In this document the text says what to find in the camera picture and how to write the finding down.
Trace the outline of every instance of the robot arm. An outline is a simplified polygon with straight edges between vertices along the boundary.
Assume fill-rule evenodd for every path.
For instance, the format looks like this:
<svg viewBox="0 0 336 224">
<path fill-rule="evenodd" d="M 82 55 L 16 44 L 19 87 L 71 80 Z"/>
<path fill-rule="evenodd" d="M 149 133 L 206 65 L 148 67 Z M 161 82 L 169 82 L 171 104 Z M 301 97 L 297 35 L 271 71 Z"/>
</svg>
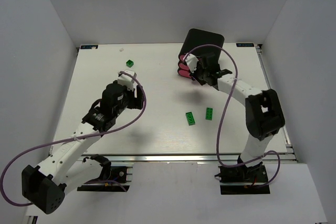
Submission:
<svg viewBox="0 0 336 224">
<path fill-rule="evenodd" d="M 206 54 L 199 58 L 189 55 L 186 63 L 190 76 L 201 85 L 209 84 L 218 91 L 229 94 L 235 81 L 231 71 L 221 70 L 214 54 Z M 246 108 L 246 126 L 249 131 L 247 144 L 238 158 L 238 163 L 249 161 L 264 154 L 265 149 L 285 124 L 280 102 L 276 91 L 262 91 L 249 84 L 237 80 L 233 98 Z M 246 171 L 257 169 L 262 159 L 246 164 Z"/>
<path fill-rule="evenodd" d="M 135 72 L 125 71 L 136 77 Z M 111 162 L 101 156 L 86 157 L 74 165 L 80 156 L 115 125 L 117 117 L 126 108 L 142 109 L 143 94 L 139 86 L 134 94 L 133 79 L 120 74 L 118 80 L 107 85 L 102 98 L 91 106 L 72 137 L 76 141 L 64 143 L 37 166 L 28 165 L 22 172 L 23 196 L 44 213 L 54 212 L 70 191 L 85 182 L 105 180 L 110 176 Z"/>
</svg>

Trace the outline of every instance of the small green cube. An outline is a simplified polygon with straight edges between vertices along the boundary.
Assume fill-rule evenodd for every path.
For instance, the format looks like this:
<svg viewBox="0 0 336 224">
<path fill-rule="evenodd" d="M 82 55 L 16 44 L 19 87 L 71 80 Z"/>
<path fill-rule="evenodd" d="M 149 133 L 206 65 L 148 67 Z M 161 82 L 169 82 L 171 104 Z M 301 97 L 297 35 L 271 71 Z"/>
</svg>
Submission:
<svg viewBox="0 0 336 224">
<path fill-rule="evenodd" d="M 187 117 L 187 121 L 188 121 L 189 126 L 195 124 L 195 120 L 194 120 L 194 117 L 193 117 L 193 113 L 191 113 L 191 112 L 187 112 L 187 113 L 185 113 L 185 116 Z"/>
<path fill-rule="evenodd" d="M 212 120 L 212 108 L 206 108 L 205 119 Z"/>
<path fill-rule="evenodd" d="M 128 60 L 128 61 L 126 62 L 126 66 L 128 66 L 129 68 L 133 67 L 133 65 L 134 65 L 134 62 L 131 61 L 131 60 Z"/>
</svg>

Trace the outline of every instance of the white tabletop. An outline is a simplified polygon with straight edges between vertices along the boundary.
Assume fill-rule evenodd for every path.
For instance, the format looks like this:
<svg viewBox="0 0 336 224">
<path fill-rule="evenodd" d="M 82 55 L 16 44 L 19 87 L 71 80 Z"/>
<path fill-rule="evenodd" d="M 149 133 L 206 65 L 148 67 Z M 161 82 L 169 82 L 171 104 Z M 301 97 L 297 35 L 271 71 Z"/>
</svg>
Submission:
<svg viewBox="0 0 336 224">
<path fill-rule="evenodd" d="M 117 79 L 117 72 L 134 61 L 134 70 L 144 87 L 148 106 L 132 126 L 110 135 L 88 149 L 88 154 L 208 154 L 215 153 L 219 118 L 227 94 L 209 86 L 200 86 L 177 74 L 177 55 L 182 44 L 99 45 L 78 53 L 66 103 L 55 140 L 69 137 L 90 109 L 101 98 L 106 85 Z M 238 77 L 254 87 L 268 89 L 256 49 L 224 44 L 238 65 Z M 221 68 L 234 70 L 223 53 Z M 213 120 L 205 120 L 207 107 L 213 108 Z M 196 124 L 189 126 L 186 112 L 192 112 Z M 139 110 L 125 110 L 115 127 L 130 122 Z M 230 102 L 221 134 L 221 153 L 240 153 L 247 141 L 245 108 Z M 268 150 L 286 152 L 283 131 Z"/>
<path fill-rule="evenodd" d="M 267 164 L 268 176 L 277 165 Z M 137 163 L 127 193 L 73 191 L 52 214 L 29 206 L 37 223 L 308 224 L 326 221 L 305 164 L 282 164 L 266 195 L 221 195 L 216 163 Z"/>
</svg>

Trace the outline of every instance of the purple wire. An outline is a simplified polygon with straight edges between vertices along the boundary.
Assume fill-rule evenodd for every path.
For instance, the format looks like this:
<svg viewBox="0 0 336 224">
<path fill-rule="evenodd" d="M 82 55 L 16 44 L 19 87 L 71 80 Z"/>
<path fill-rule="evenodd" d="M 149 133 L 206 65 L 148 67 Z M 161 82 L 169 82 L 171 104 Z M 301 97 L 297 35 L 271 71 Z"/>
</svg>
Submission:
<svg viewBox="0 0 336 224">
<path fill-rule="evenodd" d="M 121 185 L 119 182 L 115 181 L 114 179 L 107 179 L 107 180 L 90 180 L 90 181 L 87 181 L 86 185 L 89 185 L 89 184 L 96 184 L 96 183 L 114 183 L 116 185 L 118 185 L 121 189 L 123 189 L 124 191 L 127 191 L 126 188 Z"/>
<path fill-rule="evenodd" d="M 265 156 L 267 156 L 268 154 L 271 154 L 271 153 L 274 153 L 277 155 L 278 157 L 278 169 L 276 171 L 276 173 L 274 174 L 274 176 L 265 184 L 263 185 L 260 185 L 259 187 L 261 186 L 266 186 L 268 185 L 269 183 L 271 183 L 275 177 L 278 175 L 279 173 L 279 170 L 280 170 L 280 156 L 279 154 L 276 152 L 276 151 L 268 151 L 266 152 L 263 156 L 260 156 L 260 157 L 256 157 L 256 158 L 253 158 L 249 161 L 246 161 L 246 162 L 243 162 L 243 163 L 239 163 L 239 164 L 236 164 L 236 165 L 225 165 L 222 160 L 220 159 L 220 154 L 219 154 L 219 140 L 221 138 L 221 130 L 222 130 L 222 125 L 223 125 L 223 121 L 224 121 L 224 117 L 225 117 L 225 114 L 226 114 L 226 111 L 227 111 L 227 108 L 228 108 L 228 105 L 230 103 L 230 100 L 231 100 L 231 97 L 233 95 L 233 92 L 235 90 L 235 86 L 236 86 L 236 83 L 237 83 L 237 80 L 238 80 L 238 68 L 237 68 L 237 64 L 235 62 L 235 60 L 233 59 L 233 57 L 225 50 L 223 49 L 222 47 L 219 47 L 217 45 L 212 45 L 212 44 L 205 44 L 205 45 L 201 45 L 201 46 L 198 46 L 198 47 L 195 47 L 194 49 L 192 49 L 191 51 L 189 51 L 183 58 L 183 61 L 185 61 L 185 59 L 188 57 L 189 54 L 191 54 L 194 50 L 198 49 L 198 48 L 203 48 L 203 47 L 215 47 L 215 48 L 218 48 L 220 49 L 221 51 L 223 51 L 224 53 L 226 53 L 226 55 L 229 56 L 230 60 L 232 61 L 234 67 L 235 67 L 235 80 L 233 82 L 233 85 L 232 85 L 232 88 L 230 90 L 230 93 L 229 93 L 229 96 L 225 102 L 225 106 L 224 106 L 224 109 L 223 109 L 223 112 L 222 112 L 222 117 L 220 118 L 220 121 L 219 121 L 219 126 L 218 126 L 218 131 L 217 131 L 217 140 L 216 140 L 216 156 L 217 156 L 217 160 L 218 162 L 223 166 L 223 167 L 227 167 L 227 168 L 234 168 L 234 167 L 239 167 L 239 166 L 243 166 L 243 165 L 246 165 L 246 164 L 249 164 L 249 163 L 252 163 L 254 161 L 257 161 Z"/>
<path fill-rule="evenodd" d="M 140 82 L 135 77 L 131 76 L 130 74 L 128 74 L 126 72 L 121 71 L 120 73 L 132 78 L 138 84 L 139 88 L 141 89 L 141 91 L 143 93 L 143 100 L 144 100 L 143 101 L 143 108 L 142 108 L 141 112 L 139 113 L 139 115 L 135 119 L 133 119 L 131 122 L 125 124 L 124 126 L 121 126 L 120 128 L 117 128 L 117 129 L 111 130 L 111 131 L 107 131 L 107 132 L 103 132 L 103 133 L 95 133 L 95 134 L 87 134 L 87 135 L 79 136 L 79 137 L 77 137 L 77 139 L 90 138 L 90 137 L 94 137 L 94 136 L 103 136 L 103 135 L 107 135 L 107 134 L 110 134 L 110 133 L 113 133 L 113 132 L 120 131 L 120 130 L 130 126 L 131 124 L 135 123 L 142 116 L 143 112 L 146 109 L 147 98 L 146 98 L 146 94 L 145 94 Z M 70 137 L 70 138 L 66 138 L 66 139 L 63 139 L 63 140 L 58 140 L 58 141 L 51 142 L 51 143 L 41 144 L 41 145 L 32 147 L 30 149 L 27 149 L 27 150 L 17 154 L 11 161 L 9 161 L 8 164 L 5 166 L 4 170 L 2 171 L 1 177 L 0 177 L 0 192 L 1 192 L 1 195 L 4 197 L 5 201 L 7 201 L 9 204 L 11 204 L 13 206 L 16 206 L 16 207 L 26 207 L 26 206 L 30 206 L 30 205 L 33 204 L 33 203 L 24 203 L 24 204 L 16 203 L 16 202 L 10 200 L 5 193 L 4 178 L 5 178 L 7 170 L 12 165 L 12 163 L 14 163 L 14 161 L 16 161 L 21 156 L 27 154 L 28 152 L 32 152 L 34 150 L 44 148 L 44 147 L 47 147 L 47 146 L 52 146 L 52 145 L 61 144 L 61 143 L 68 143 L 68 142 L 72 142 L 72 141 L 75 141 L 75 139 L 73 137 Z"/>
</svg>

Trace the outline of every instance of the purple cable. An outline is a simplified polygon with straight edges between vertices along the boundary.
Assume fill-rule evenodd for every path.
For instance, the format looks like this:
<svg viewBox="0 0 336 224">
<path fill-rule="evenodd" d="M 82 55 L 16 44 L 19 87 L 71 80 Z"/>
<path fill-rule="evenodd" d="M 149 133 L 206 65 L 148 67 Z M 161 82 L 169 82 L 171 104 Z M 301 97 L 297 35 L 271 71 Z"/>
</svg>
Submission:
<svg viewBox="0 0 336 224">
<path fill-rule="evenodd" d="M 77 139 L 90 138 L 90 137 L 94 137 L 94 136 L 103 136 L 103 135 L 107 135 L 107 134 L 110 134 L 110 133 L 113 133 L 113 132 L 120 131 L 120 130 L 130 126 L 131 124 L 135 123 L 142 116 L 143 112 L 146 109 L 147 98 L 146 98 L 146 94 L 145 94 L 140 82 L 135 77 L 131 76 L 128 73 L 125 73 L 123 71 L 120 71 L 120 73 L 132 78 L 138 84 L 138 86 L 140 87 L 140 89 L 143 93 L 143 108 L 142 108 L 141 112 L 139 113 L 139 115 L 135 119 L 133 119 L 131 122 L 125 124 L 124 126 L 121 126 L 120 128 L 117 128 L 117 129 L 111 130 L 111 131 L 106 131 L 106 132 L 103 132 L 103 133 L 95 133 L 95 134 L 87 134 L 87 135 L 79 136 L 79 137 L 77 137 Z M 40 149 L 40 148 L 43 148 L 43 147 L 47 147 L 47 146 L 51 146 L 51 145 L 55 145 L 55 144 L 61 144 L 61 143 L 68 143 L 68 142 L 72 142 L 72 141 L 75 141 L 75 139 L 73 137 L 70 137 L 70 138 L 63 139 L 63 140 L 58 140 L 58 141 L 55 141 L 55 142 L 52 142 L 52 143 L 41 144 L 41 145 L 32 147 L 30 149 L 27 149 L 27 150 L 17 154 L 11 161 L 9 161 L 8 164 L 5 166 L 4 170 L 2 171 L 1 177 L 0 177 L 0 192 L 1 192 L 1 195 L 4 197 L 5 201 L 7 201 L 9 204 L 11 204 L 13 206 L 16 206 L 16 207 L 26 207 L 26 206 L 30 206 L 30 205 L 33 204 L 33 203 L 24 203 L 24 204 L 16 203 L 16 202 L 10 200 L 5 193 L 4 178 L 5 178 L 7 170 L 12 165 L 12 163 L 14 163 L 14 161 L 16 161 L 18 158 L 20 158 L 21 156 L 25 155 L 28 152 L 32 152 L 34 150 L 37 150 L 37 149 Z"/>
<path fill-rule="evenodd" d="M 229 93 L 229 96 L 225 102 L 225 106 L 224 106 L 224 109 L 223 109 L 223 112 L 222 112 L 222 117 L 220 118 L 220 121 L 219 121 L 219 126 L 218 126 L 218 131 L 217 131 L 217 140 L 216 140 L 216 156 L 217 156 L 217 160 L 218 162 L 223 166 L 223 167 L 227 167 L 227 168 L 233 168 L 233 167 L 239 167 L 239 166 L 243 166 L 243 165 L 246 165 L 246 164 L 249 164 L 249 163 L 252 163 L 256 160 L 259 160 L 265 156 L 267 156 L 268 154 L 271 154 L 271 153 L 274 153 L 277 155 L 278 157 L 278 169 L 276 171 L 276 173 L 274 174 L 274 176 L 265 184 L 263 185 L 260 185 L 259 187 L 261 186 L 266 186 L 268 185 L 269 183 L 271 183 L 275 177 L 278 175 L 279 173 L 279 170 L 280 170 L 280 156 L 279 154 L 276 152 L 276 151 L 268 151 L 266 152 L 263 156 L 260 156 L 260 157 L 256 157 L 256 158 L 253 158 L 249 161 L 246 161 L 246 162 L 243 162 L 243 163 L 239 163 L 239 164 L 236 164 L 236 165 L 225 165 L 222 160 L 220 159 L 220 155 L 219 155 L 219 140 L 221 138 L 221 129 L 222 129 L 222 125 L 223 125 L 223 121 L 224 121 L 224 117 L 225 117 L 225 114 L 226 114 L 226 111 L 227 111 L 227 107 L 229 105 L 229 102 L 230 102 L 230 99 L 233 95 L 233 92 L 235 90 L 235 86 L 236 86 L 236 83 L 237 83 L 237 79 L 238 79 L 238 68 L 237 68 L 237 64 L 235 62 L 235 60 L 233 59 L 233 57 L 225 50 L 223 49 L 222 47 L 219 47 L 217 45 L 212 45 L 212 44 L 205 44 L 205 45 L 201 45 L 201 46 L 198 46 L 198 47 L 195 47 L 194 49 L 192 49 L 191 51 L 189 51 L 183 58 L 183 61 L 185 61 L 185 59 L 188 57 L 189 54 L 191 54 L 194 50 L 198 49 L 198 48 L 203 48 L 203 47 L 215 47 L 215 48 L 218 48 L 220 49 L 221 51 L 223 51 L 224 53 L 226 53 L 226 55 L 229 56 L 230 60 L 232 61 L 234 67 L 235 67 L 235 80 L 233 82 L 233 85 L 232 85 L 232 88 L 230 90 L 230 93 Z"/>
<path fill-rule="evenodd" d="M 117 184 L 121 189 L 123 189 L 123 191 L 127 191 L 125 187 L 123 187 L 123 185 L 121 185 L 119 182 L 115 181 L 115 180 L 111 180 L 111 179 L 107 179 L 107 180 L 90 180 L 90 181 L 87 181 L 86 185 L 89 185 L 89 184 L 96 184 L 96 183 L 114 183 L 114 184 Z"/>
</svg>

